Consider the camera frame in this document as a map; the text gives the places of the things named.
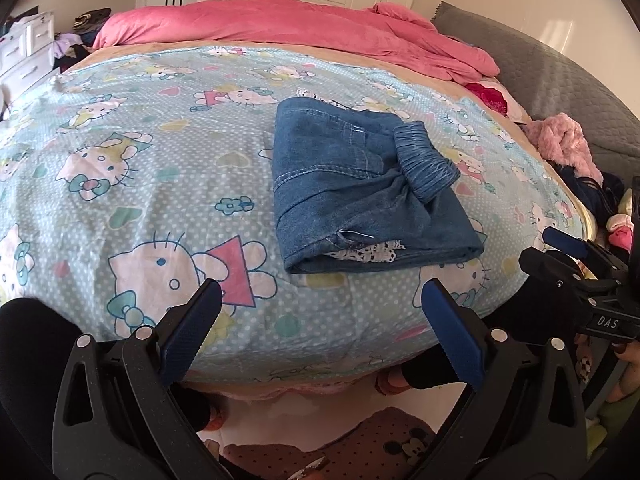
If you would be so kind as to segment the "right hand red nails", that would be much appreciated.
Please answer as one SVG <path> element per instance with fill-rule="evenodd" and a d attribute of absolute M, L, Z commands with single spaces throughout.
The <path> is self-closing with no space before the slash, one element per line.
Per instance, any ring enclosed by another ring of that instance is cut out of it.
<path fill-rule="evenodd" d="M 616 382 L 606 400 L 615 403 L 635 393 L 640 386 L 640 344 L 638 340 L 629 344 L 616 344 L 614 351 L 620 362 L 626 364 L 623 374 Z"/>

